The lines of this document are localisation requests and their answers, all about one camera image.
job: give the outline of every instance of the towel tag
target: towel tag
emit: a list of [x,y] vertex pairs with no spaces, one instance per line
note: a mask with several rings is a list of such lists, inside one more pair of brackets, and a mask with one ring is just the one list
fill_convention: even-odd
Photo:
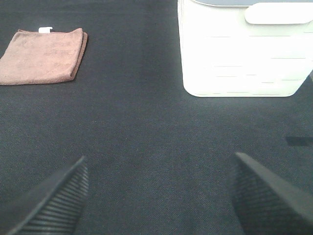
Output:
[[52,27],[40,27],[38,29],[39,33],[50,33],[50,30],[53,29]]

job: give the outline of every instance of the bin handle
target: bin handle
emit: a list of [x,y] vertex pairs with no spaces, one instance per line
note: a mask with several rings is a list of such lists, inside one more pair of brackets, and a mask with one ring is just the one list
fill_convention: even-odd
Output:
[[313,21],[313,2],[260,2],[245,10],[250,24],[305,24]]

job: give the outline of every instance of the white storage bin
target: white storage bin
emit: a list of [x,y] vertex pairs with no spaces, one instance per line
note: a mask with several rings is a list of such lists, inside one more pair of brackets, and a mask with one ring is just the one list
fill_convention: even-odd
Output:
[[290,96],[313,70],[313,1],[178,0],[185,89]]

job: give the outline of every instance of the bin lid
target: bin lid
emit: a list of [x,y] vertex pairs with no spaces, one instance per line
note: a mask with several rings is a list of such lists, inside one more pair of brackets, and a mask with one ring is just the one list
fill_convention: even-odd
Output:
[[260,2],[313,2],[313,0],[194,0],[212,6],[252,6]]

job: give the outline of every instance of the folded towel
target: folded towel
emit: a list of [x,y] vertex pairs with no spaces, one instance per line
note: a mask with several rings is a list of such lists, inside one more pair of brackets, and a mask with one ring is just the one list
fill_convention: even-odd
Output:
[[19,30],[0,59],[0,85],[71,81],[86,43],[81,28],[68,33]]

